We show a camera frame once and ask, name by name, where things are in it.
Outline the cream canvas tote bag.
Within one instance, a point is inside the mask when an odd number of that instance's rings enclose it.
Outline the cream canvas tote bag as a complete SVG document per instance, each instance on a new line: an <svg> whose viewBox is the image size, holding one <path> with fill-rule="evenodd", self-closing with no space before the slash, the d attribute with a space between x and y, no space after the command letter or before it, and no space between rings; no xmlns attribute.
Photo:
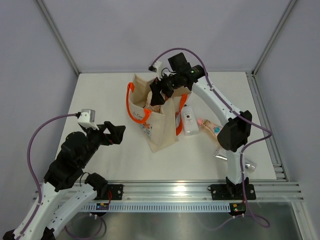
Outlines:
<svg viewBox="0 0 320 240"><path fill-rule="evenodd" d="M191 95L188 88L174 90L163 105L151 106L151 80L146 81L134 74L127 85L126 110L128 116L141 131L152 152L157 152L178 141L183 130L181 111Z"/></svg>

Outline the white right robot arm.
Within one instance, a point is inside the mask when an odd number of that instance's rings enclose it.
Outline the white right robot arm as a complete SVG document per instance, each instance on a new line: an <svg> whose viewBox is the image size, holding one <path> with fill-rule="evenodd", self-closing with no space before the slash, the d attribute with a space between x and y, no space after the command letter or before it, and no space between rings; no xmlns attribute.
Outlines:
<svg viewBox="0 0 320 240"><path fill-rule="evenodd" d="M217 134L217 140L225 149L228 159L226 183L220 186L222 195L232 199L245 199L253 190L244 172L243 152L248 142L252 126L252 114L246 110L234 108L209 79L205 64L191 66L180 48L180 53L168 59L171 70L162 73L163 67L158 59L152 62L149 70L160 71L158 77L150 83L152 92L150 105L162 106L172 97L174 90L184 87L199 96L214 112L223 127Z"/></svg>

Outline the white rectangular lotion bottle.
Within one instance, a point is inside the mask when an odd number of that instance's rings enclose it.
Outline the white rectangular lotion bottle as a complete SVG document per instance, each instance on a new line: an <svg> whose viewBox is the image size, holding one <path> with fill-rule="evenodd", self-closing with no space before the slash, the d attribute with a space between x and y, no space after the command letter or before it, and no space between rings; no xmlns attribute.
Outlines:
<svg viewBox="0 0 320 240"><path fill-rule="evenodd" d="M191 106L186 104L183 106L181 117L185 136L192 136L199 133L198 122Z"/></svg>

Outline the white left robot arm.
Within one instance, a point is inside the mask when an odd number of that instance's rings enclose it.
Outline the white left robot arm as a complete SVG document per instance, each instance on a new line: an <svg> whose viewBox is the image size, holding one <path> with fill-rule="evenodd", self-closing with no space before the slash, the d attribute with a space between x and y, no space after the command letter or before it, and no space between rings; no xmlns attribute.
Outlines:
<svg viewBox="0 0 320 240"><path fill-rule="evenodd" d="M70 133L50 164L36 202L22 223L3 235L4 240L54 240L66 224L92 200L112 200L116 189L98 173L87 176L79 190L61 207L59 203L76 181L100 146L119 145L126 127L109 121L95 127L83 127Z"/></svg>

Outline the pink baby oil bottle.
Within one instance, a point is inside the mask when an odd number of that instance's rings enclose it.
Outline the pink baby oil bottle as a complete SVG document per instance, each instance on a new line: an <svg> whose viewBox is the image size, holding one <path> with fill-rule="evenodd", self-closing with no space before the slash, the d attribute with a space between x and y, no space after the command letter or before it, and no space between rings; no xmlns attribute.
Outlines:
<svg viewBox="0 0 320 240"><path fill-rule="evenodd" d="M218 141L218 134L222 130L222 126L217 125L208 119L202 118L198 118L197 123L202 131L207 133L207 135L210 136L213 140Z"/></svg>

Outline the peach round bottle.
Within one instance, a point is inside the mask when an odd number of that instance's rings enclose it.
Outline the peach round bottle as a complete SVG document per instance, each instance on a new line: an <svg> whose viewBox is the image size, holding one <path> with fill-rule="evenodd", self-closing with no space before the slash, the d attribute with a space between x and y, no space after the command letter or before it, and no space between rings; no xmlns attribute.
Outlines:
<svg viewBox="0 0 320 240"><path fill-rule="evenodd" d="M161 92L155 93L154 95L153 92L150 91L147 94L146 102L143 108L155 113L160 113L161 107L164 104L164 102L165 99Z"/></svg>

